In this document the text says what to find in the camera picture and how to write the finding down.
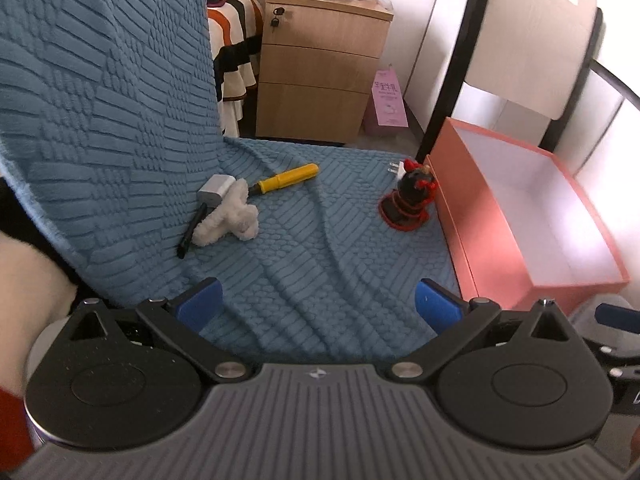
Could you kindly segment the yellow handled screwdriver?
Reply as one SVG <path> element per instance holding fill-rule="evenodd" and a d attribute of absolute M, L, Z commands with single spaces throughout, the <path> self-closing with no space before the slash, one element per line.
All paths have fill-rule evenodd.
<path fill-rule="evenodd" d="M 281 188 L 288 188 L 289 186 L 317 177 L 319 172 L 320 168 L 316 164 L 307 164 L 283 171 L 280 174 L 275 174 L 268 179 L 258 181 L 252 185 L 248 190 L 248 196 L 261 196 L 280 190 Z"/>

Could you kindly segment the pink cardboard box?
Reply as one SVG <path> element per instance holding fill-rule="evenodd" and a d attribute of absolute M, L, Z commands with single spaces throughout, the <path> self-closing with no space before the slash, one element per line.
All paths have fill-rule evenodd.
<path fill-rule="evenodd" d="M 515 310 L 551 298 L 570 313 L 628 285 L 613 235 L 555 155 L 448 118 L 427 163 L 463 298 Z"/>

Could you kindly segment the black utility knife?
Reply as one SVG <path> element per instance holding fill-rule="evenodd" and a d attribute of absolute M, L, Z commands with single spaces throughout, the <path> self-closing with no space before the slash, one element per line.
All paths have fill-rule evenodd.
<path fill-rule="evenodd" d="M 186 228 L 186 232 L 183 233 L 183 236 L 180 238 L 180 242 L 176 248 L 176 254 L 179 259 L 183 259 L 186 256 L 186 253 L 189 251 L 192 242 L 192 236 L 195 228 L 198 224 L 206 217 L 208 211 L 208 207 L 206 204 L 201 204 L 198 206 L 198 210 L 192 217 L 191 221 Z"/>

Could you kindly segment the beige chair backrest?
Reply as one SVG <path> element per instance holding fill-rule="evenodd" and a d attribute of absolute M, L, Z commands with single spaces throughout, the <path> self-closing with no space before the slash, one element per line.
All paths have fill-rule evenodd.
<path fill-rule="evenodd" d="M 597 0 L 487 0 L 464 82 L 549 119 L 564 113 Z"/>

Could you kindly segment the pink paper bag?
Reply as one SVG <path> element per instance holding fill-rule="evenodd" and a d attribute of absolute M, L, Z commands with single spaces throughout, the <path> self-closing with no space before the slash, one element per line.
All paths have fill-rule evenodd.
<path fill-rule="evenodd" d="M 386 136 L 408 128 L 404 97 L 392 66 L 378 70 L 363 116 L 363 130 L 369 136 Z"/>

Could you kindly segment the white fluffy hair claw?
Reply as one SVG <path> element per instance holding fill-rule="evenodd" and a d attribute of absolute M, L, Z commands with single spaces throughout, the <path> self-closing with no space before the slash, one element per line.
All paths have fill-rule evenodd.
<path fill-rule="evenodd" d="M 259 211 L 247 200 L 246 180 L 234 181 L 221 204 L 195 227 L 192 243 L 200 247 L 211 245 L 227 234 L 234 235 L 238 240 L 254 240 L 259 231 Z"/>

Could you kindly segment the white power plug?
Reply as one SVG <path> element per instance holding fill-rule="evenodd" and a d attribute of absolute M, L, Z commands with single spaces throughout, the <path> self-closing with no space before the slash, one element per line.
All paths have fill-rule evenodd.
<path fill-rule="evenodd" d="M 397 180 L 400 180 L 406 173 L 403 162 L 391 162 L 387 171 L 390 172 Z"/>

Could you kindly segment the wooden drawer cabinet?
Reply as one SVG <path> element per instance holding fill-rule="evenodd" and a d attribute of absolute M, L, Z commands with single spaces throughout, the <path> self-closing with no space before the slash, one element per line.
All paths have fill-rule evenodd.
<path fill-rule="evenodd" d="M 265 0 L 255 136 L 354 142 L 393 17 L 375 0 Z"/>

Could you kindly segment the blue textured sofa cover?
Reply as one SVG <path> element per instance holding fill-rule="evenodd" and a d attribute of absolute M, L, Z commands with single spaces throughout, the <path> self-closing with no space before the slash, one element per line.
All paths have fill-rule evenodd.
<path fill-rule="evenodd" d="M 1 0 L 1 171 L 46 240 L 121 307 L 212 276 L 203 336 L 244 359 L 374 362 L 434 337 L 422 278 L 456 290 L 442 228 L 391 229 L 385 152 L 221 134 L 205 0 Z M 318 177 L 259 197 L 259 232 L 178 258 L 213 174 Z"/>

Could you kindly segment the striped bed cover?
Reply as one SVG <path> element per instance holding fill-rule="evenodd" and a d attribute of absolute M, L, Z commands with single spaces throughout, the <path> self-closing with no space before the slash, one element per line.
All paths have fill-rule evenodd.
<path fill-rule="evenodd" d="M 244 103 L 257 89 L 264 14 L 258 0 L 207 0 L 221 130 L 241 135 Z"/>

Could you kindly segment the black keys in lock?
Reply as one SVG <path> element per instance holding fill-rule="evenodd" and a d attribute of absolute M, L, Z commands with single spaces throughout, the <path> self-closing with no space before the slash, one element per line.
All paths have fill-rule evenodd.
<path fill-rule="evenodd" d="M 272 10 L 273 17 L 270 22 L 271 27 L 278 27 L 280 25 L 280 17 L 284 14 L 285 8 L 277 6 Z"/>

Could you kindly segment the red black figurine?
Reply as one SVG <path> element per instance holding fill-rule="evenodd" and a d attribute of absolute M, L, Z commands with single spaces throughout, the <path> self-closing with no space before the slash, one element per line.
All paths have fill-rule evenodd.
<path fill-rule="evenodd" d="M 397 180 L 396 188 L 381 198 L 378 212 L 391 228 L 410 232 L 427 222 L 428 206 L 435 200 L 438 184 L 430 166 L 411 158 L 402 162 L 406 173 Z"/>

